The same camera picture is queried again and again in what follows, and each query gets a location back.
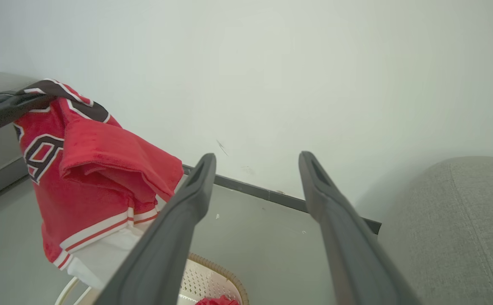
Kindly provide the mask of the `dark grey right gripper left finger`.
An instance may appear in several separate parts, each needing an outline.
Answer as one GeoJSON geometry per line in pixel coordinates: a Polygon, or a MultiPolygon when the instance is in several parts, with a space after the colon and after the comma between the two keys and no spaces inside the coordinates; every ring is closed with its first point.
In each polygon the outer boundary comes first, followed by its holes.
{"type": "Polygon", "coordinates": [[[176,305],[195,226],[211,201],[217,158],[205,154],[95,301],[176,305]]]}

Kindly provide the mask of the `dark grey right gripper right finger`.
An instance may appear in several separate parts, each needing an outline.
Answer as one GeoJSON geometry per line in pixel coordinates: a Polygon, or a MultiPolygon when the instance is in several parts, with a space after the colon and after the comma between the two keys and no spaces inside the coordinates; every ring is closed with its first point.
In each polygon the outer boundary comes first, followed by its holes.
{"type": "Polygon", "coordinates": [[[299,155],[306,208],[320,226],[338,305],[419,305],[420,299],[380,247],[315,155],[299,155]]]}

